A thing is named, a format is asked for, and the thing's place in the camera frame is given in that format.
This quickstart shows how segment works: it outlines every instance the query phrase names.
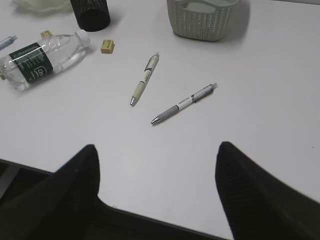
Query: white basket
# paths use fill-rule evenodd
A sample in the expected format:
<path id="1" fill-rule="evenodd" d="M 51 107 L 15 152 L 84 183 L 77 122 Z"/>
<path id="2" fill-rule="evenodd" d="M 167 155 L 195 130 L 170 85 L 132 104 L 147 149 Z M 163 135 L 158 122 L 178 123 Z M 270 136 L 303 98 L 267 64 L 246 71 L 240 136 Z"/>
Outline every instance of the white basket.
<path id="1" fill-rule="evenodd" d="M 239 0 L 166 0 L 166 3 L 175 34 L 218 41 L 226 35 Z"/>

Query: black cup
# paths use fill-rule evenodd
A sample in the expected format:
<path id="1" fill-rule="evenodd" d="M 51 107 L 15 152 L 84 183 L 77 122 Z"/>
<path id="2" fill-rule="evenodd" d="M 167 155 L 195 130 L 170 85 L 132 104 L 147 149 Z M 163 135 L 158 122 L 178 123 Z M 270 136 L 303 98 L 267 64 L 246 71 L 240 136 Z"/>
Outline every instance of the black cup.
<path id="1" fill-rule="evenodd" d="M 106 0 L 70 0 L 79 27 L 87 32 L 97 32 L 110 24 Z"/>

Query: pen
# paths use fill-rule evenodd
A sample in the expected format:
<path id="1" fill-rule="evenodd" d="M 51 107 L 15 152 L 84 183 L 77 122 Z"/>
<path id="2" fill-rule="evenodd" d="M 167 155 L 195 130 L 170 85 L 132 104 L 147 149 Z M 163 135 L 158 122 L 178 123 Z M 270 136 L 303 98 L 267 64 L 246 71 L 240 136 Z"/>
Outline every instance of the pen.
<path id="1" fill-rule="evenodd" d="M 0 41 L 0 50 L 8 47 L 9 45 L 13 44 L 15 40 L 17 40 L 17 36 L 13 35 L 13 36 L 9 36 L 7 37 L 5 40 Z"/>
<path id="2" fill-rule="evenodd" d="M 209 94 L 212 94 L 214 90 L 218 87 L 218 84 L 210 84 L 209 86 L 206 86 L 202 90 L 198 91 L 197 93 L 193 94 L 192 96 L 186 98 L 182 102 L 179 102 L 177 105 L 174 105 L 173 107 L 169 108 L 167 111 L 161 113 L 159 116 L 157 116 L 155 119 L 152 120 L 151 124 L 159 124 L 162 121 L 170 118 L 171 116 L 177 114 L 182 109 L 188 107 L 189 105 L 198 102 L 200 99 L 203 99 L 204 97 L 208 96 Z"/>
<path id="3" fill-rule="evenodd" d="M 142 93 L 146 89 L 146 86 L 151 78 L 152 73 L 154 72 L 154 70 L 159 62 L 159 59 L 160 59 L 160 55 L 157 52 L 155 55 L 153 55 L 150 58 L 148 64 L 146 65 L 145 70 L 144 70 L 144 72 L 145 72 L 144 79 L 139 82 L 138 86 L 135 89 L 135 92 L 132 95 L 131 102 L 130 102 L 130 105 L 132 107 L 134 107 L 137 104 Z"/>

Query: bottle label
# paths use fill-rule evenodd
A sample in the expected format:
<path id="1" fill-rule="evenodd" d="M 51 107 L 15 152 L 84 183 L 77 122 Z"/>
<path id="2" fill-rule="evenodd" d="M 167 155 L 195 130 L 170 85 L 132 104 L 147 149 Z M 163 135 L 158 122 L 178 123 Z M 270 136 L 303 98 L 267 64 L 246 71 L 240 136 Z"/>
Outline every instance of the bottle label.
<path id="1" fill-rule="evenodd" d="M 26 46 L 9 56 L 29 84 L 51 73 L 54 69 L 38 43 Z"/>

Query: water bottle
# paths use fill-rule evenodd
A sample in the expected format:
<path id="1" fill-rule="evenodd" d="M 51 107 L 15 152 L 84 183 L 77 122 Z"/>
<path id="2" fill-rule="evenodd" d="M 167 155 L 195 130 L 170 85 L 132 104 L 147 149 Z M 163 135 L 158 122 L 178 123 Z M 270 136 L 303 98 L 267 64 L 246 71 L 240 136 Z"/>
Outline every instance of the water bottle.
<path id="1" fill-rule="evenodd" d="M 19 91 L 50 73 L 60 73 L 78 63 L 90 45 L 86 31 L 54 35 L 0 58 L 0 72 Z"/>

